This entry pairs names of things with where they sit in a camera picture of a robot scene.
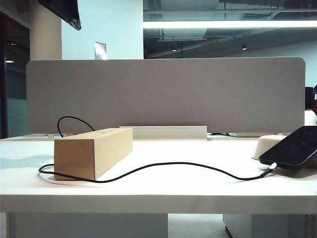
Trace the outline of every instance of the black phone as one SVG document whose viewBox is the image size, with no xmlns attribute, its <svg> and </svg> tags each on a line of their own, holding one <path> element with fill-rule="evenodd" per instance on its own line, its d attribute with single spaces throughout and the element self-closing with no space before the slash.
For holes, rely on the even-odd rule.
<svg viewBox="0 0 317 238">
<path fill-rule="evenodd" d="M 262 164 L 299 170 L 317 157 L 317 126 L 303 126 L 259 156 Z"/>
</svg>

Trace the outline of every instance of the ceiling duct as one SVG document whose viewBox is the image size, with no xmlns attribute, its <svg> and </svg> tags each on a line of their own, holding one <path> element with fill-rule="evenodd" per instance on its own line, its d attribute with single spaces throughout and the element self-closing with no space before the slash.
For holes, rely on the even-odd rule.
<svg viewBox="0 0 317 238">
<path fill-rule="evenodd" d="M 219 2 L 283 8 L 285 0 L 219 0 Z"/>
<path fill-rule="evenodd" d="M 243 16 L 242 16 L 242 19 L 243 20 L 260 20 L 260 19 L 265 19 L 265 18 L 268 18 L 268 17 L 270 17 L 271 16 L 271 14 L 266 14 L 266 15 L 264 15 L 264 14 L 244 14 Z"/>
</svg>

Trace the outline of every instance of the white wall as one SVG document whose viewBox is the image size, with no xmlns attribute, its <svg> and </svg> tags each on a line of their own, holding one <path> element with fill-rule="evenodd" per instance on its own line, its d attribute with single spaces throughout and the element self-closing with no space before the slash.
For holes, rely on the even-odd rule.
<svg viewBox="0 0 317 238">
<path fill-rule="evenodd" d="M 82 29 L 62 21 L 62 59 L 94 59 L 95 41 L 108 59 L 143 59 L 142 0 L 78 0 Z"/>
<path fill-rule="evenodd" d="M 243 52 L 228 57 L 280 57 L 298 56 L 306 63 L 306 86 L 314 87 L 317 84 L 317 41 L 292 44 L 270 49 Z"/>
</svg>

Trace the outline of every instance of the black cable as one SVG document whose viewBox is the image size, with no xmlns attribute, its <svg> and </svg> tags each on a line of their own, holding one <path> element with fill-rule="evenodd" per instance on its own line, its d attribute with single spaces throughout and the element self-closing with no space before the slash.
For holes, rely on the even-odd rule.
<svg viewBox="0 0 317 238">
<path fill-rule="evenodd" d="M 63 117 L 61 117 L 61 118 L 58 120 L 58 122 L 57 122 L 57 129 L 58 129 L 58 132 L 59 132 L 59 134 L 60 134 L 60 136 L 61 136 L 62 138 L 63 138 L 64 136 L 63 136 L 62 133 L 60 132 L 59 123 L 60 123 L 60 121 L 61 121 L 62 119 L 64 119 L 64 118 L 73 118 L 73 119 L 79 120 L 79 121 L 83 122 L 84 124 L 86 124 L 87 126 L 89 126 L 89 127 L 91 128 L 91 130 L 93 130 L 93 131 L 95 130 L 95 129 L 93 129 L 93 127 L 92 127 L 91 125 L 89 125 L 88 122 L 86 122 L 86 121 L 84 121 L 84 120 L 81 120 L 80 118 L 73 117 L 73 116 L 63 116 Z"/>
<path fill-rule="evenodd" d="M 228 173 L 226 171 L 223 171 L 221 169 L 217 169 L 217 168 L 210 167 L 210 166 L 207 166 L 207 165 L 196 164 L 196 163 L 191 163 L 191 162 L 165 162 L 165 163 L 155 163 L 155 164 L 145 165 L 145 166 L 139 167 L 137 169 L 134 169 L 134 170 L 132 170 L 130 172 L 127 172 L 127 173 L 125 173 L 123 175 L 120 175 L 120 176 L 118 176 L 116 178 L 109 179 L 109 180 L 95 180 L 95 179 L 82 178 L 82 177 L 78 177 L 78 176 L 67 175 L 67 174 L 62 174 L 62 173 L 58 173 L 58 172 L 51 172 L 51 171 L 45 171 L 44 170 L 46 167 L 54 166 L 54 164 L 43 165 L 42 167 L 39 168 L 39 172 L 40 173 L 44 173 L 44 174 L 63 176 L 63 177 L 67 177 L 67 178 L 70 178 L 70 179 L 76 179 L 76 180 L 80 180 L 80 181 L 96 182 L 96 183 L 107 183 L 107 182 L 113 182 L 113 181 L 116 181 L 118 179 L 121 179 L 121 178 L 123 178 L 123 177 L 125 177 L 127 175 L 130 175 L 130 174 L 132 174 L 134 172 L 137 172 L 139 170 L 146 169 L 148 167 L 159 166 L 159 165 L 193 165 L 193 166 L 199 166 L 199 167 L 203 167 L 203 168 L 207 168 L 207 169 L 211 169 L 211 170 L 216 170 L 218 172 L 224 173 L 224 174 L 226 174 L 226 175 L 228 175 L 230 177 L 233 177 L 235 179 L 244 180 L 244 181 L 261 179 L 265 175 L 267 175 L 267 174 L 269 174 L 269 173 L 271 173 L 273 171 L 273 169 L 268 168 L 266 171 L 264 171 L 259 176 L 251 177 L 251 178 L 240 178 L 240 177 L 232 175 L 232 174 L 230 174 L 230 173 Z"/>
</svg>

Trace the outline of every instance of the desk leg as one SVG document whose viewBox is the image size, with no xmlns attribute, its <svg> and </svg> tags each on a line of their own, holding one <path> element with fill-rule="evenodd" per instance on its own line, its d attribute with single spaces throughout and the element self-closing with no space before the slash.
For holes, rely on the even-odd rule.
<svg viewBox="0 0 317 238">
<path fill-rule="evenodd" d="M 167 214 L 16 213 L 11 221 L 10 238 L 167 238 Z"/>
</svg>

